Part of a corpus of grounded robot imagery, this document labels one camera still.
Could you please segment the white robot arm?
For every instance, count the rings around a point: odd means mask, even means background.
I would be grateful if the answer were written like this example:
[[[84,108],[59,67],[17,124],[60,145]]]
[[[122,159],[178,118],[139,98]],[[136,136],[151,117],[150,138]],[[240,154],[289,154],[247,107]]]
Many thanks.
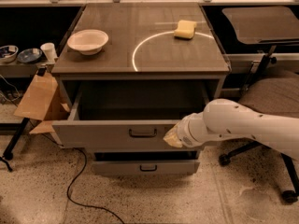
[[[201,113],[186,116],[165,134],[164,141],[171,147],[201,147],[238,138],[299,160],[299,119],[259,113],[227,99],[216,99]]]

